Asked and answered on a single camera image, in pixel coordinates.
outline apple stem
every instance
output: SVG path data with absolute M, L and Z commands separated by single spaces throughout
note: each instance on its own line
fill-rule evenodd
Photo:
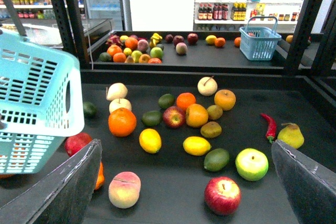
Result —
M 212 79 L 213 77 L 214 77 L 214 76 L 209 77 L 209 79 L 207 79 L 206 82 L 203 83 L 203 86 L 205 86 L 206 83 L 207 83 L 210 79 Z

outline basket handle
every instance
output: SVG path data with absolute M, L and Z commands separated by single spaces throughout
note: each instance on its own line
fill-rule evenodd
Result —
M 247 26 L 246 26 L 246 30 L 247 30 L 247 28 L 248 28 L 248 25 L 249 25 L 249 23 L 250 23 L 250 21 L 251 20 L 253 20 L 253 19 L 255 19 L 255 18 L 273 18 L 273 19 L 275 19 L 275 22 L 274 22 L 274 25 L 273 25 L 273 28 L 272 28 L 272 33 L 275 33 L 276 32 L 276 30 L 277 30 L 277 26 L 278 26 L 278 19 L 277 19 L 277 17 L 275 17 L 275 16 L 254 16 L 254 17 L 251 17 L 249 20 L 248 20 L 248 22 L 247 22 Z
M 9 14 L 11 15 L 11 18 L 14 22 L 14 25 L 16 26 L 17 31 L 19 32 L 19 34 L 21 36 L 27 36 L 26 34 L 26 30 L 24 28 L 24 26 L 21 23 L 21 20 L 19 18 L 19 16 L 17 15 L 14 5 L 12 3 L 11 0 L 3 0 L 5 3 L 5 6 L 7 7 L 7 10 L 9 12 Z

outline lemon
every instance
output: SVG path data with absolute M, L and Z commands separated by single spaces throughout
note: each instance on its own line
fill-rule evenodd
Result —
M 209 36 L 206 37 L 205 41 L 206 41 L 209 45 L 214 45 L 216 39 L 217 39 L 217 37 L 216 37 L 215 35 L 209 35 Z
M 161 148 L 161 137 L 154 129 L 145 129 L 140 133 L 139 143 L 141 148 L 148 153 L 157 153 Z
M 125 54 L 126 56 L 129 56 L 129 55 L 131 55 L 131 54 L 132 54 L 132 49 L 131 49 L 131 48 L 128 48 L 128 47 L 126 47 L 126 48 L 124 49 L 124 54 Z
M 202 156 L 211 149 L 211 145 L 205 138 L 200 136 L 190 136 L 184 140 L 183 148 L 191 155 Z

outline lime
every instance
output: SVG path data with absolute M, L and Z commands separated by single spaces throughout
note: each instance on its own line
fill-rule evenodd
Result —
M 140 133 L 139 143 L 144 151 L 154 154 L 161 148 L 161 137 L 154 129 L 145 129 Z
M 206 154 L 204 158 L 204 169 L 210 172 L 217 172 L 224 168 L 229 162 L 229 152 L 223 148 L 217 148 Z
M 110 56 L 109 53 L 107 52 L 102 52 L 99 55 L 99 60 L 101 60 L 102 62 L 108 62 L 108 61 L 112 61 L 112 57 Z
M 159 98 L 158 103 L 161 108 L 167 109 L 174 105 L 175 96 L 173 96 L 172 94 L 164 94 Z
M 183 142 L 184 150 L 194 156 L 202 156 L 211 149 L 210 143 L 203 137 L 190 136 Z
M 92 102 L 83 102 L 84 117 L 93 118 L 97 114 L 97 107 Z
M 160 124 L 162 121 L 162 114 L 160 111 L 147 111 L 142 115 L 141 122 L 148 127 L 153 127 Z

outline black tray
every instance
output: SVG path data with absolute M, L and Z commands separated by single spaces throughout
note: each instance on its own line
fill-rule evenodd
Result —
M 328 76 L 328 77 L 312 77 L 313 80 L 323 88 L 326 93 L 331 96 L 334 100 L 336 100 L 336 77 Z
M 147 63 L 116 63 L 116 62 L 99 62 L 95 61 L 95 69 L 115 69 L 115 70 L 135 70 L 135 71 L 197 71 L 197 72 L 227 72 L 227 73 L 268 73 L 281 74 L 287 53 L 279 46 L 276 47 L 274 56 L 268 61 L 248 60 L 239 48 L 234 46 L 234 39 L 240 37 L 237 32 L 204 32 L 198 31 L 199 40 L 195 46 L 190 46 L 187 42 L 189 32 L 175 31 L 172 35 L 181 35 L 188 46 L 188 52 L 184 56 L 179 56 L 174 45 L 166 43 L 164 40 L 167 32 L 159 32 L 163 37 L 164 56 L 162 64 Z M 153 35 L 153 32 L 143 31 L 119 31 L 117 35 L 132 35 L 146 38 L 147 41 Z M 223 48 L 207 45 L 205 38 L 208 35 L 224 37 L 226 45 Z M 102 51 L 106 51 L 108 46 L 99 48 L 95 52 L 96 57 Z
M 161 150 L 152 155 L 139 146 L 138 137 L 145 128 L 140 118 L 146 111 L 159 109 L 157 100 L 161 95 L 192 92 L 203 106 L 213 104 L 213 96 L 203 97 L 196 88 L 201 77 L 210 75 L 82 71 L 83 100 L 95 103 L 99 110 L 95 119 L 86 120 L 83 131 L 101 139 L 106 177 L 105 185 L 93 194 L 84 223 L 298 223 L 276 175 L 271 146 L 265 138 L 267 123 L 260 113 L 271 115 L 278 124 L 297 123 L 306 137 L 300 151 L 336 172 L 336 102 L 306 77 L 214 74 L 220 89 L 231 89 L 237 96 L 235 107 L 218 120 L 223 133 L 210 140 L 212 148 L 223 147 L 231 155 L 229 164 L 218 173 L 204 171 L 204 156 L 188 155 L 182 148 L 185 138 L 200 135 L 199 129 L 184 125 L 173 130 L 161 123 L 155 127 L 163 140 Z M 138 118 L 135 131 L 126 138 L 116 138 L 108 130 L 105 87 L 114 82 L 127 85 L 127 98 Z M 260 181 L 248 182 L 236 172 L 235 157 L 247 147 L 268 157 L 269 171 Z M 40 173 L 0 180 L 0 206 L 66 158 L 64 147 L 60 146 Z M 132 208 L 118 209 L 109 202 L 108 185 L 117 173 L 126 170 L 141 178 L 140 199 Z M 215 176 L 232 178 L 242 190 L 241 204 L 231 216 L 217 216 L 204 204 L 204 188 Z

